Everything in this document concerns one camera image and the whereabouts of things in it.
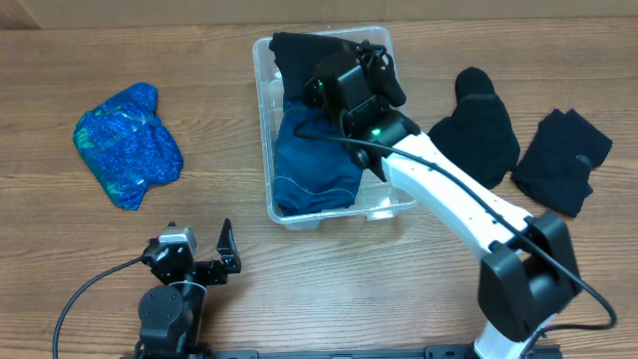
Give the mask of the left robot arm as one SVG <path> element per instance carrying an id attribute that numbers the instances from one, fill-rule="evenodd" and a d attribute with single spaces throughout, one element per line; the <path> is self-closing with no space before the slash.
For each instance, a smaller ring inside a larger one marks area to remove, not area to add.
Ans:
<path id="1" fill-rule="evenodd" d="M 143 252 L 142 263 L 160 281 L 141 298 L 138 358 L 194 358 L 214 356 L 198 340 L 207 288 L 223 285 L 241 271 L 231 221 L 226 219 L 216 245 L 218 259 L 194 259 L 196 240 L 189 226 L 170 223 Z"/>

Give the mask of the blue denim jeans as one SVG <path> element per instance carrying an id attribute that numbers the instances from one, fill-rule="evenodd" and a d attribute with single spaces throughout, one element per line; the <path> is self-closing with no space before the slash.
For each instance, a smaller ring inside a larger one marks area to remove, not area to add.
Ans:
<path id="1" fill-rule="evenodd" d="M 283 103 L 275 143 L 273 201 L 285 216 L 346 208 L 356 201 L 362 170 L 336 142 L 319 108 Z"/>

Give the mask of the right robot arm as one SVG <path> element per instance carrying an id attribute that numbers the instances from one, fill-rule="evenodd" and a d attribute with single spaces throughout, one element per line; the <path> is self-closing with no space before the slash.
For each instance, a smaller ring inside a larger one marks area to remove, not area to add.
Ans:
<path id="1" fill-rule="evenodd" d="M 537 342 L 582 288 L 566 223 L 508 203 L 448 160 L 398 111 L 406 96 L 382 45 L 364 41 L 324 57 L 303 96 L 328 111 L 335 140 L 355 165 L 412 196 L 478 257 L 486 326 L 466 357 L 560 357 Z"/>

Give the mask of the shiny blue sequin garment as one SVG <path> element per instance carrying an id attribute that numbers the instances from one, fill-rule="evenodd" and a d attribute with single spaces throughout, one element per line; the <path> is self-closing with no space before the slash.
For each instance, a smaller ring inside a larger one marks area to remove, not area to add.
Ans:
<path id="1" fill-rule="evenodd" d="M 179 179 L 183 156 L 157 115 L 158 89 L 137 83 L 86 112 L 73 143 L 111 202 L 137 210 L 152 187 Z"/>

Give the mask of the black taped garment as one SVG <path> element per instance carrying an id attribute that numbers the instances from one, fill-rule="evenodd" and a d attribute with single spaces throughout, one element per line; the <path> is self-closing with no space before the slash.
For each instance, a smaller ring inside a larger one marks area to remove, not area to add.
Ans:
<path id="1" fill-rule="evenodd" d="M 372 61 L 372 53 L 375 53 L 388 60 L 383 86 L 385 96 L 395 107 L 406 102 L 406 95 L 394 72 L 394 59 L 383 45 L 371 44 L 367 40 L 357 44 L 336 37 L 277 32 L 273 34 L 269 49 L 274 53 L 275 64 L 282 75 L 285 101 L 300 101 L 303 88 L 311 80 L 315 67 L 329 58 L 344 55 L 353 60 L 343 60 L 342 65 L 354 63 L 355 59 L 368 64 Z"/>

